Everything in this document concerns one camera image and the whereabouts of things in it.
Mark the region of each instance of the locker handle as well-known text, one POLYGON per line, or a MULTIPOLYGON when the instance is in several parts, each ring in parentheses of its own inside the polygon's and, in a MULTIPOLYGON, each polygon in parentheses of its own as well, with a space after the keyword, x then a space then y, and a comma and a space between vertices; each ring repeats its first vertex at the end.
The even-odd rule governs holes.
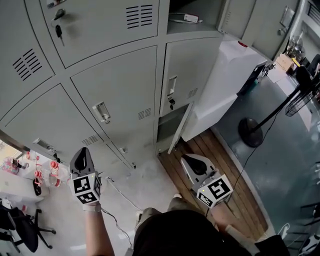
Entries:
POLYGON ((100 122, 110 124, 110 114, 106 108, 105 103, 102 101, 92 107, 95 115, 98 117, 100 122))
POLYGON ((170 97, 172 94, 174 94, 174 92, 175 92, 175 87, 176 87, 176 82, 177 82, 177 78, 178 78, 177 75, 169 78, 167 97, 170 97))

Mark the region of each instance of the fan pole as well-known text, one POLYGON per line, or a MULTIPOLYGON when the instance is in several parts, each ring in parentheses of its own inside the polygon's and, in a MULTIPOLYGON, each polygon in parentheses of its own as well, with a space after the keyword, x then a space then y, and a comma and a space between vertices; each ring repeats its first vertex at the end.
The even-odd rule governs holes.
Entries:
POLYGON ((282 108, 300 91, 299 86, 261 123, 252 118, 243 118, 238 125, 238 133, 245 144, 249 147, 256 148, 260 146, 264 140, 261 127, 276 115, 282 108))

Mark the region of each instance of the black cable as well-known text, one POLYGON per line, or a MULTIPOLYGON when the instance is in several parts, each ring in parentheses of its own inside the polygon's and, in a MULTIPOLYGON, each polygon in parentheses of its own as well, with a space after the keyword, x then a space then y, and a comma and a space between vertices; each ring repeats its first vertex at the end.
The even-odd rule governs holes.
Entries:
POLYGON ((128 241, 129 241, 129 243, 130 243, 130 247, 132 248, 132 243, 131 243, 131 240, 130 240, 129 235, 127 234, 126 231, 124 231, 122 228, 119 227, 118 221, 117 221, 116 217, 113 216, 110 212, 108 212, 108 211, 106 211, 105 209, 103 209, 102 207, 101 207, 101 210, 102 210, 103 213, 108 214, 109 216, 111 216, 112 218, 114 218, 115 226, 126 236, 126 238, 128 239, 128 241))
POLYGON ((276 121, 276 118, 277 118, 277 115, 280 113, 281 110, 282 110, 282 108, 279 110, 278 113, 275 114, 274 119, 273 119, 273 122, 272 122, 272 124, 270 125, 270 127, 268 128, 268 130, 266 131, 266 133, 265 133, 265 135, 264 135, 264 137, 263 137, 263 139, 262 139, 261 144, 260 144, 259 146, 257 146, 257 147, 252 151, 252 153, 249 155, 249 157, 246 159, 246 161, 245 161, 245 163, 244 163, 244 166, 243 166, 243 169, 242 169, 242 171, 240 172, 240 174, 239 174, 238 178, 236 179, 235 184, 234 184, 234 186, 233 186, 233 189, 234 189, 234 190, 236 189, 236 185, 237 185, 237 183, 238 183, 239 178, 242 176, 242 173, 243 173, 243 171, 245 170, 245 167, 246 167, 246 165, 247 165, 247 163, 248 163, 248 160, 249 160, 250 157, 253 155, 253 153, 256 151, 256 149, 259 148, 259 147, 262 145, 262 143, 265 141, 265 138, 266 138, 268 132, 270 131, 271 127, 274 125, 274 123, 275 123, 275 121, 276 121))

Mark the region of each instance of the standing fan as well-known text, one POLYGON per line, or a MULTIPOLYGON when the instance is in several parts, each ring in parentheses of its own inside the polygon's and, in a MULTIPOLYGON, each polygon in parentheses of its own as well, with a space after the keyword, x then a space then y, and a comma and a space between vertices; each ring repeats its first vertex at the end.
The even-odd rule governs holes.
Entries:
POLYGON ((304 105, 311 101, 320 91, 320 73, 313 79, 305 66, 301 66, 296 71, 297 87, 294 91, 261 123, 252 118, 243 118, 238 125, 238 133, 245 144, 252 148, 260 146, 264 140, 261 127, 268 122, 274 115, 285 108, 285 114, 292 117, 304 105))

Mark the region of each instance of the white cabinet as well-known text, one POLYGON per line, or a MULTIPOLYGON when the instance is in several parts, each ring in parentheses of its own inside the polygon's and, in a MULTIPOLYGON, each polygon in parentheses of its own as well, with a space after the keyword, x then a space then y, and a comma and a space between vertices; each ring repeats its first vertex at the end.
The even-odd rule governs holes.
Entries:
POLYGON ((71 78, 102 129, 130 163, 137 148, 153 144, 156 54, 155 46, 137 50, 71 78))
POLYGON ((157 35, 159 0, 67 0, 53 8, 48 8, 47 2, 41 0, 43 15, 65 67, 157 35), (66 15, 52 21, 58 9, 65 9, 66 15), (56 24, 61 26, 64 46, 57 37, 56 24))
POLYGON ((79 149, 87 147, 98 171, 109 165, 126 168, 84 119, 61 84, 27 106, 5 126, 4 132, 44 155, 53 155, 46 149, 50 145, 67 163, 79 149))
POLYGON ((301 0, 226 0, 218 30, 274 61, 285 49, 301 0))
POLYGON ((23 0, 0 2, 0 119, 54 75, 31 27, 23 0))
POLYGON ((221 37, 212 37, 167 43, 162 117, 198 98, 216 61, 221 40, 221 37))

